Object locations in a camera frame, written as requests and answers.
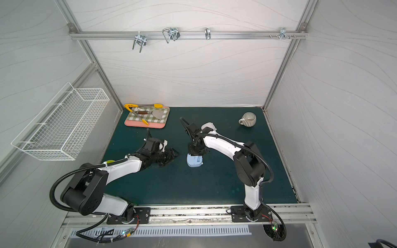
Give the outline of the blue white alarm clock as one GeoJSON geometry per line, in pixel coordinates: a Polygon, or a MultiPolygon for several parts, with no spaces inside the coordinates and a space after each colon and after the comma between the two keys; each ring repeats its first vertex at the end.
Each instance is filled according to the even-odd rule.
{"type": "Polygon", "coordinates": [[[187,154],[187,164],[191,168],[197,168],[203,165],[203,157],[202,156],[192,156],[187,154]]]}

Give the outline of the white alarm clock back up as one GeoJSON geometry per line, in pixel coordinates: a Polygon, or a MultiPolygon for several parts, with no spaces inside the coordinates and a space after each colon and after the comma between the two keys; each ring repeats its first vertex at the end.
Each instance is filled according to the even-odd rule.
{"type": "Polygon", "coordinates": [[[203,125],[201,126],[201,129],[202,129],[202,130],[204,130],[204,129],[206,129],[206,128],[210,128],[210,129],[212,129],[213,131],[216,131],[216,130],[217,130],[216,127],[215,127],[215,125],[214,125],[213,123],[211,123],[211,122],[205,123],[205,124],[203,124],[203,125]]]}

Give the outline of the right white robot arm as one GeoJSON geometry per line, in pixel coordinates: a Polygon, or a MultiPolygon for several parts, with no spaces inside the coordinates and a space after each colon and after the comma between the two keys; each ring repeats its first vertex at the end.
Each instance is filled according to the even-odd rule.
{"type": "Polygon", "coordinates": [[[191,156],[203,156],[210,149],[233,160],[237,176],[245,185],[245,207],[251,211],[260,209],[261,186],[272,182],[274,175],[257,146],[252,142],[236,142],[217,133],[201,133],[188,144],[188,154],[191,156]]]}

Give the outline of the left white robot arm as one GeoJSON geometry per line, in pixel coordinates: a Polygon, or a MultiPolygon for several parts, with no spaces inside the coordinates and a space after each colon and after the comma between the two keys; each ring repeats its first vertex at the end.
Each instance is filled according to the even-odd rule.
{"type": "Polygon", "coordinates": [[[133,206],[129,201],[105,193],[111,182],[129,174],[135,174],[157,164],[164,167],[179,156],[173,148],[160,151],[140,151],[128,154],[124,159],[108,164],[82,165],[72,177],[61,194],[60,200],[69,207],[69,211],[83,216],[104,213],[123,216],[133,206]]]}

